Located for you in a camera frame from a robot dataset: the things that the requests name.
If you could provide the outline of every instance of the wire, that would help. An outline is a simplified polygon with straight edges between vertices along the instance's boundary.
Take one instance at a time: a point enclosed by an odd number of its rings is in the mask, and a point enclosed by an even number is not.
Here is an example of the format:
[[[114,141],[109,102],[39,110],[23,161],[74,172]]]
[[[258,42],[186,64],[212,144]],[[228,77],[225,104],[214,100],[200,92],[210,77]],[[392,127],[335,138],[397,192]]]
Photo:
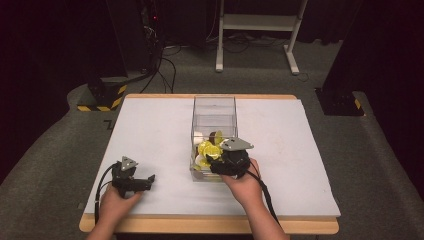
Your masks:
[[[273,46],[284,45],[287,41],[288,41],[288,39],[278,39],[278,38],[272,39],[269,43],[256,43],[256,42],[251,41],[251,46],[253,46],[253,47],[273,47]]]
[[[253,168],[255,168],[255,171],[258,173],[258,175],[259,175],[259,171],[258,171],[258,169],[256,169],[256,167],[252,164],[252,163],[250,163],[252,166],[253,166]],[[266,201],[266,204],[267,204],[267,206],[268,206],[268,210],[269,210],[269,212],[271,213],[271,216],[275,219],[275,221],[278,223],[278,225],[280,225],[280,222],[278,221],[278,218],[277,218],[277,215],[275,214],[275,211],[274,211],[274,207],[272,206],[272,201],[271,201],[271,195],[269,194],[269,191],[268,191],[268,187],[265,185],[265,183],[261,180],[261,178],[260,178],[260,175],[259,175],[259,177],[258,176],[256,176],[255,174],[253,174],[252,172],[250,172],[249,170],[246,170],[246,173],[247,174],[249,174],[250,176],[252,176],[254,179],[256,179],[256,181],[258,181],[258,183],[259,183],[259,185],[261,186],[261,188],[262,188],[262,191],[264,192],[264,196],[265,196],[265,201]]]
[[[181,45],[178,45],[178,46],[169,46],[169,47],[165,47],[165,49],[171,49],[171,48],[176,48],[176,47],[178,47],[178,50],[176,52],[170,53],[170,54],[163,54],[163,56],[172,56],[172,55],[175,55],[175,54],[181,52],[181,50],[183,49],[183,47]]]
[[[209,38],[209,39],[206,40],[206,43],[210,43],[210,42],[216,41],[216,40],[218,40],[218,37],[219,36],[216,36],[216,37],[213,37],[213,38]]]
[[[148,39],[150,39],[150,38],[157,39],[157,35],[156,35],[155,30],[153,30],[152,28],[147,27],[147,26],[144,26],[144,29],[145,29],[145,32],[146,32]]]
[[[103,186],[100,188],[100,189],[103,189],[106,185],[108,185],[109,183],[111,183],[112,181],[109,181],[109,182],[107,182],[107,183],[105,183],[105,184],[103,184]]]
[[[169,86],[168,81],[166,80],[166,78],[162,75],[162,73],[160,71],[158,71],[159,75],[162,77],[162,82],[163,82],[163,86],[165,87],[165,93],[166,93],[166,86],[168,85],[169,89],[171,89],[171,86]]]
[[[250,41],[246,37],[244,37],[244,38],[229,38],[229,39],[230,39],[231,43],[233,43],[233,44],[238,44],[238,45],[246,44],[246,46],[239,51],[233,51],[233,50],[230,50],[228,48],[223,47],[223,49],[226,50],[227,52],[242,53],[242,52],[246,51],[250,46]]]
[[[214,11],[215,15],[214,15],[214,18],[213,18],[213,23],[212,23],[211,31],[209,32],[209,35],[206,37],[206,41],[212,35],[213,29],[215,28],[216,15],[218,15],[218,11],[217,10],[218,10],[218,0],[215,1],[215,11]]]
[[[146,88],[149,86],[149,84],[152,82],[153,78],[156,76],[156,73],[158,71],[155,69],[155,72],[152,74],[152,77],[150,77],[149,81],[147,82],[146,86],[144,86],[143,89],[141,89],[140,93],[143,93],[144,90],[146,90]]]
[[[96,198],[94,201],[94,223],[96,224],[97,221],[99,221],[99,209],[100,209],[100,190],[103,188],[102,186],[102,182],[106,176],[106,174],[110,171],[110,169],[112,169],[113,167],[116,166],[117,163],[112,164],[110,167],[108,167],[108,169],[106,169],[106,171],[103,173],[102,178],[100,179],[99,185],[97,186],[97,191],[96,191]]]
[[[174,93],[175,76],[177,75],[177,68],[175,67],[175,64],[171,60],[169,60],[167,58],[162,58],[162,60],[165,60],[165,61],[169,62],[172,65],[172,67],[174,68],[174,75],[172,77],[172,86],[170,87],[171,93]]]

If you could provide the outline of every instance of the person's right hand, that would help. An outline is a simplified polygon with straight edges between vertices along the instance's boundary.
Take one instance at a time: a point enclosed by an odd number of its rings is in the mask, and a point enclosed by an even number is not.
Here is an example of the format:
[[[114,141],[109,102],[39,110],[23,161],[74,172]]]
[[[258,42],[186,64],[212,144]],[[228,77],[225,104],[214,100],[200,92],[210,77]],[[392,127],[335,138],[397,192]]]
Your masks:
[[[251,164],[248,170],[256,176],[259,176],[259,166],[257,161],[253,158],[251,158],[250,161]],[[249,207],[251,205],[258,206],[258,204],[263,204],[262,188],[259,185],[258,181],[249,174],[246,173],[240,179],[234,179],[233,177],[226,175],[221,175],[221,178],[230,188],[231,192],[234,195],[234,198],[244,208]]]

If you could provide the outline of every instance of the hand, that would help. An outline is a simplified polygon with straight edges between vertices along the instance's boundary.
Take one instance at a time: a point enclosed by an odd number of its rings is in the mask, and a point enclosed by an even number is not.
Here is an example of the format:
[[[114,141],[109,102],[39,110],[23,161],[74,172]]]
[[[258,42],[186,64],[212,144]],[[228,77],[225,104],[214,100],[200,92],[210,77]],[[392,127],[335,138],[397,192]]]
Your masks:
[[[260,173],[258,162],[253,158],[251,158],[250,161],[251,164],[248,171],[259,177]],[[258,181],[249,174],[246,173],[240,179],[234,179],[231,176],[225,175],[221,175],[221,178],[230,188],[234,198],[244,208],[249,207],[250,205],[263,205],[262,188]]]
[[[100,201],[99,221],[118,224],[140,200],[143,192],[136,192],[131,198],[124,199],[118,189],[109,183]]]
[[[137,192],[131,198],[123,199],[118,189],[109,184],[100,201],[99,221],[87,240],[110,240],[116,225],[140,200],[142,194],[143,192]]]

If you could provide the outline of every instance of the white board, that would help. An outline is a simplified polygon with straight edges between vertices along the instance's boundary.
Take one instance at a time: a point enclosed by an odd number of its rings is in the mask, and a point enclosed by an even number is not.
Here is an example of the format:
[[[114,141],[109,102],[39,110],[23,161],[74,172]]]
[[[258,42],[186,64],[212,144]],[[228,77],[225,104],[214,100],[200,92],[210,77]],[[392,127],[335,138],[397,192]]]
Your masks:
[[[238,136],[252,144],[278,216],[340,216],[300,100],[237,99]],[[132,214],[245,215],[224,183],[193,182],[191,98],[126,98],[85,213],[103,172],[122,156],[139,163],[135,178],[156,174]],[[104,180],[111,180],[109,173]]]

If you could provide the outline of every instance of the transparent container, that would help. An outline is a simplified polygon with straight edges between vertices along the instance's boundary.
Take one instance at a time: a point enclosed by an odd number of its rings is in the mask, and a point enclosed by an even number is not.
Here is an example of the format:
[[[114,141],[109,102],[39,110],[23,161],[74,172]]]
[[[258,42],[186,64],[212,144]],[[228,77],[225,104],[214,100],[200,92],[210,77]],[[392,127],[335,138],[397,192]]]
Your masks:
[[[195,96],[191,129],[190,171],[193,181],[217,182],[219,175],[212,173],[206,154],[219,160],[219,143],[237,137],[235,97]]]

